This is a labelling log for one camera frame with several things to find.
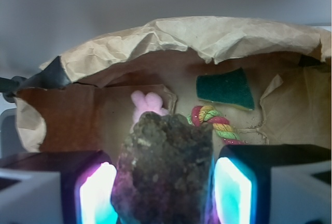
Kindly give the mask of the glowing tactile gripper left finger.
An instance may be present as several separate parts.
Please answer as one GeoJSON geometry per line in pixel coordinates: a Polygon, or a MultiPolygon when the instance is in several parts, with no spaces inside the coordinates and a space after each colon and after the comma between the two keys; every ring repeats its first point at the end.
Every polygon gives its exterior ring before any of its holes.
{"type": "Polygon", "coordinates": [[[1,223],[116,223],[115,176],[101,150],[1,158],[1,223]]]}

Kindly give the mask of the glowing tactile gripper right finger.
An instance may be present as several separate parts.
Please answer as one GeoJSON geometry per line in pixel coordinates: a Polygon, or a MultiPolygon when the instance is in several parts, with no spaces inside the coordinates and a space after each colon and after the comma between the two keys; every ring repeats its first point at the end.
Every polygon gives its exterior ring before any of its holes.
{"type": "Polygon", "coordinates": [[[214,170],[221,223],[331,223],[331,151],[227,145],[214,170]]]}

